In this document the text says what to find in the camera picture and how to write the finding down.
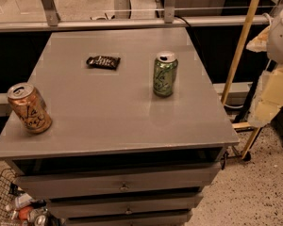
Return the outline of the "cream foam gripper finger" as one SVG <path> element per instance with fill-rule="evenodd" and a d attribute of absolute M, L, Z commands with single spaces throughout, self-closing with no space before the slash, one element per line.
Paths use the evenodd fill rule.
<path fill-rule="evenodd" d="M 246 49 L 256 53 L 266 52 L 270 28 L 268 25 L 256 37 L 250 40 L 246 45 Z"/>
<path fill-rule="evenodd" d="M 283 64 L 272 72 L 264 71 L 250 106 L 247 121 L 253 127 L 264 127 L 283 107 Z"/>

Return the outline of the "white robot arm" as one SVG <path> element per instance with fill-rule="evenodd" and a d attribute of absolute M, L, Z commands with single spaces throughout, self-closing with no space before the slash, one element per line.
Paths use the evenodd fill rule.
<path fill-rule="evenodd" d="M 259 77 L 247 119 L 251 126 L 264 127 L 283 107 L 283 9 L 269 26 L 248 42 L 246 49 L 266 52 L 276 63 L 271 72 L 264 70 Z"/>

